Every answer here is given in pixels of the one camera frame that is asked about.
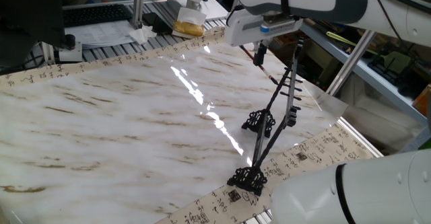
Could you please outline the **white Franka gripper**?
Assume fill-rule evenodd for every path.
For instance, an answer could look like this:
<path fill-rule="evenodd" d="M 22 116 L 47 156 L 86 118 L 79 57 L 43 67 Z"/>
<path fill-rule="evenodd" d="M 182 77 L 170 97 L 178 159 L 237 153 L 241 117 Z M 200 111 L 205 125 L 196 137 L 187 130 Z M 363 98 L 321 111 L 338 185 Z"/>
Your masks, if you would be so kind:
<path fill-rule="evenodd" d="M 224 38 L 230 46 L 260 42 L 260 44 L 254 44 L 253 49 L 255 53 L 253 64 L 259 66 L 263 64 L 267 53 L 268 39 L 297 31 L 302 22 L 302 18 L 285 16 L 281 13 L 270 16 L 252 15 L 242 9 L 228 16 Z"/>

